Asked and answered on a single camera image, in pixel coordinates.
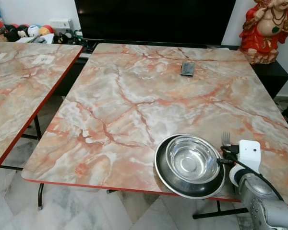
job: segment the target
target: stainless steel bowl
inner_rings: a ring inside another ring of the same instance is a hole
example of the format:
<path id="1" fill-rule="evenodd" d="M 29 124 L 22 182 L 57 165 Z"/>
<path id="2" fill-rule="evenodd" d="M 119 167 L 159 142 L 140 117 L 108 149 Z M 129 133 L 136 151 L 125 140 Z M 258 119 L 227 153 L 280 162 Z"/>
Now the stainless steel bowl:
<path id="1" fill-rule="evenodd" d="M 166 149 L 166 160 L 173 173 L 189 183 L 204 184 L 215 179 L 220 171 L 218 151 L 206 140 L 181 135 Z"/>
<path id="2" fill-rule="evenodd" d="M 207 183 L 193 184 L 187 182 L 170 169 L 166 160 L 166 148 L 176 137 L 184 134 L 172 135 L 164 139 L 156 149 L 155 168 L 163 184 L 174 193 L 190 199 L 206 199 L 217 194 L 224 185 L 225 167 L 222 165 L 214 179 Z"/>

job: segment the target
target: marble floor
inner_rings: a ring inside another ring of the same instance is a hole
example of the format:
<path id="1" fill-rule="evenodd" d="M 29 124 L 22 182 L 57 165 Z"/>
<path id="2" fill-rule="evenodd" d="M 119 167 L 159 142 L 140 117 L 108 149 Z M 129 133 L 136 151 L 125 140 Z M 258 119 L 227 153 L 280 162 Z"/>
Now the marble floor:
<path id="1" fill-rule="evenodd" d="M 60 106 L 51 97 L 38 114 L 44 132 Z M 26 130 L 35 134 L 34 124 Z M 24 166 L 37 142 L 21 138 L 4 164 Z M 250 230 L 250 215 L 192 219 L 194 213 L 217 210 L 212 200 L 189 200 L 133 192 L 46 184 L 43 210 L 37 210 L 39 184 L 26 182 L 19 172 L 0 169 L 0 230 Z M 221 209 L 241 204 L 221 202 Z"/>

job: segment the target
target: red figurine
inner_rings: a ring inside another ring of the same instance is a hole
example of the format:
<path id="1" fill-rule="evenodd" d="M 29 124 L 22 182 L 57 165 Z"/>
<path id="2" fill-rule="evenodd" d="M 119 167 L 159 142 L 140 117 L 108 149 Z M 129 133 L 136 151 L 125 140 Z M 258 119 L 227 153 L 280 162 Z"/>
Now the red figurine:
<path id="1" fill-rule="evenodd" d="M 288 36 L 288 0 L 254 0 L 246 13 L 239 50 L 251 64 L 270 64 L 278 55 L 277 43 Z"/>

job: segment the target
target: television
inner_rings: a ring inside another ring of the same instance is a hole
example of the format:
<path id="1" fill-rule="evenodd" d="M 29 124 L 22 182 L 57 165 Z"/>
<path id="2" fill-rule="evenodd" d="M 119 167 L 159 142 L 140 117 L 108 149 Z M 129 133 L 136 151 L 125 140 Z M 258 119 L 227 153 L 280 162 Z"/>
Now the television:
<path id="1" fill-rule="evenodd" d="M 75 0 L 84 39 L 220 45 L 236 0 Z"/>

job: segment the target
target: metal bowl rim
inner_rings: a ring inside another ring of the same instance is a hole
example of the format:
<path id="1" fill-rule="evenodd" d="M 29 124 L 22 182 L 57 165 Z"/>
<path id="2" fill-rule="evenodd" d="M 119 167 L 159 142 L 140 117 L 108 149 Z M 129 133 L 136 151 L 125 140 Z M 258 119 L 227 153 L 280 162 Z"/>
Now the metal bowl rim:
<path id="1" fill-rule="evenodd" d="M 166 157 L 166 160 L 167 160 L 167 164 L 168 164 L 169 168 L 171 169 L 171 171 L 172 171 L 177 177 L 179 177 L 180 179 L 182 179 L 182 180 L 184 180 L 184 181 L 186 181 L 186 182 L 188 182 L 188 183 L 191 183 L 191 184 L 205 184 L 205 183 L 207 183 L 207 182 L 210 182 L 210 181 L 214 180 L 214 179 L 217 177 L 217 175 L 219 174 L 219 172 L 220 172 L 220 167 L 219 167 L 219 166 L 217 167 L 217 170 L 216 170 L 215 174 L 214 174 L 211 178 L 209 178 L 209 179 L 207 179 L 207 180 L 205 180 L 205 181 L 201 181 L 201 182 L 192 182 L 192 181 L 189 181 L 189 180 L 187 180 L 186 178 L 183 178 L 182 176 L 180 176 L 180 175 L 173 169 L 171 163 L 169 162 L 168 149 L 169 149 L 169 146 L 170 146 L 176 139 L 181 138 L 181 136 L 184 136 L 184 137 L 187 137 L 187 138 L 193 138 L 193 139 L 200 140 L 201 142 L 203 142 L 204 144 L 206 144 L 206 145 L 213 151 L 213 153 L 215 154 L 215 157 L 216 157 L 216 158 L 218 158 L 218 157 L 220 158 L 220 157 L 221 157 L 220 154 L 219 154 L 219 152 L 216 150 L 216 148 L 215 148 L 212 144 L 210 144 L 208 141 L 206 141 L 205 139 L 203 139 L 203 138 L 201 138 L 201 137 L 198 137 L 198 136 L 195 136 L 195 135 L 192 135 L 192 134 L 177 134 L 177 135 L 178 135 L 177 137 L 173 138 L 173 139 L 168 143 L 167 148 L 166 148 L 166 152 L 165 152 L 165 157 Z M 176 135 L 171 135 L 170 137 L 164 139 L 164 140 L 161 142 L 161 144 L 162 144 L 165 140 L 167 140 L 167 139 L 169 139 L 169 138 L 171 138 L 171 137 L 173 137 L 173 136 L 176 136 Z"/>
<path id="2" fill-rule="evenodd" d="M 217 193 L 222 189 L 222 187 L 223 187 L 223 185 L 224 185 L 224 183 L 225 183 L 225 175 L 223 176 L 223 179 L 222 179 L 222 182 L 221 182 L 219 188 L 218 188 L 217 190 L 215 190 L 213 193 L 211 193 L 211 194 L 209 194 L 209 195 L 206 195 L 206 196 L 196 196 L 196 197 L 194 197 L 194 196 L 185 195 L 185 194 L 180 193 L 180 192 L 176 191 L 175 189 L 173 189 L 173 188 L 163 179 L 163 177 L 161 176 L 161 174 L 160 174 L 160 172 L 159 172 L 159 169 L 158 169 L 158 167 L 157 167 L 157 153 L 158 153 L 158 150 L 159 150 L 160 146 L 161 146 L 162 143 L 163 143 L 164 141 L 166 141 L 167 139 L 169 139 L 169 138 L 171 138 L 171 137 L 175 137 L 175 136 L 182 136 L 182 135 L 185 135 L 185 134 L 173 134 L 173 135 L 171 135 L 171 136 L 169 136 L 169 137 L 167 137 L 167 138 L 164 138 L 164 139 L 160 142 L 160 144 L 158 145 L 158 147 L 157 147 L 157 149 L 156 149 L 156 151 L 155 151 L 155 160 L 154 160 L 155 169 L 156 169 L 156 171 L 157 171 L 158 177 L 160 178 L 160 180 L 162 181 L 162 183 L 163 183 L 169 190 L 171 190 L 172 192 L 174 192 L 174 193 L 176 193 L 176 194 L 178 194 L 178 195 L 180 195 L 180 196 L 182 196 L 182 197 L 184 197 L 184 198 L 188 198 L 188 199 L 207 199 L 207 198 L 210 198 L 210 197 L 214 196 L 215 194 L 217 194 Z"/>

